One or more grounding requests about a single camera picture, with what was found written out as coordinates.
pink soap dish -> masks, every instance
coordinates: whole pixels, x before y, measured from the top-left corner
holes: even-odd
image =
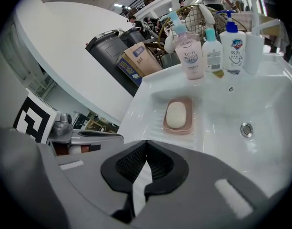
[[[167,125],[167,121],[166,121],[167,109],[168,109],[169,105],[174,103],[174,102],[183,103],[185,105],[185,108],[186,108],[186,123],[184,126],[182,126],[181,128],[177,128],[177,129],[169,127]],[[164,117],[164,121],[163,121],[164,130],[168,133],[173,133],[173,134],[180,134],[180,135],[189,134],[192,130],[192,116],[193,116],[193,105],[192,105],[191,98],[188,98],[188,97],[174,98],[174,99],[169,101],[167,109],[166,109],[166,113],[165,113],[165,117]]]

wire basket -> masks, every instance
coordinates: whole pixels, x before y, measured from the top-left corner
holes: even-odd
[[[226,30],[226,23],[227,23],[227,16],[226,14],[216,14],[218,12],[217,10],[214,10],[212,8],[207,7],[209,12],[213,15],[213,18],[215,20],[215,30],[217,31],[218,34],[222,33],[223,31]],[[201,44],[203,44],[205,40],[205,26],[206,26],[206,20],[200,10],[200,6],[198,4],[193,4],[189,5],[183,8],[180,8],[179,10],[176,11],[179,18],[181,19],[182,24],[184,24],[187,28],[188,31],[192,33],[199,34]],[[246,31],[246,28],[237,20],[233,19],[237,24],[241,25],[244,30]],[[165,20],[164,25],[161,28],[159,37],[158,37],[158,44],[159,48],[163,49],[164,48],[160,44],[161,40],[161,34],[163,31],[165,31],[166,35],[169,35],[172,33],[173,38],[176,36],[176,33],[174,32],[173,28],[173,22],[170,21],[170,18],[167,18]]]
[[[188,31],[192,33],[199,34],[201,42],[204,42],[205,37],[205,19],[199,8],[199,5],[189,5],[183,8],[180,8],[176,11],[182,24],[184,24]],[[164,25],[161,28],[158,43],[160,45],[161,34],[165,31],[166,35],[172,33],[173,38],[176,36],[176,33],[173,30],[173,22],[170,21],[170,18],[165,20]]]

pump bottle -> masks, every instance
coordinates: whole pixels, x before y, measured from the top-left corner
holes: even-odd
[[[202,78],[204,76],[203,56],[199,35],[187,31],[186,26],[181,23],[175,11],[162,17],[161,20],[166,17],[170,17],[173,21],[174,27],[172,29],[178,35],[173,40],[172,45],[181,61],[187,79]]]
[[[205,32],[207,41],[202,47],[205,71],[219,71],[221,70],[223,61],[222,44],[216,40],[216,34],[213,28],[207,28]]]
[[[223,10],[217,13],[227,14],[226,31],[220,34],[223,46],[223,68],[229,71],[241,70],[244,63],[246,34],[238,30],[232,21],[233,10]]]

teal pump cap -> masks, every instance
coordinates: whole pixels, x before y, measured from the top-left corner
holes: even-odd
[[[213,28],[205,29],[205,33],[206,33],[207,41],[209,41],[209,42],[216,41],[216,33],[215,33]]]
[[[226,13],[227,14],[227,24],[226,24],[226,31],[230,33],[237,33],[238,32],[238,26],[235,24],[235,22],[232,21],[232,13],[235,13],[234,10],[222,10],[217,12],[219,13]]]
[[[178,17],[178,15],[176,14],[176,11],[172,11],[169,14],[161,17],[160,21],[162,21],[163,19],[165,19],[167,17],[170,17],[170,20],[173,22],[173,24],[174,24],[173,29],[174,29],[175,33],[180,35],[180,34],[187,32],[186,26],[181,23],[181,20]]]

soap bar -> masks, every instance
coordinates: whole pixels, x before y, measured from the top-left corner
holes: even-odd
[[[174,102],[168,106],[166,114],[167,125],[171,128],[178,129],[186,123],[186,108],[181,102]]]

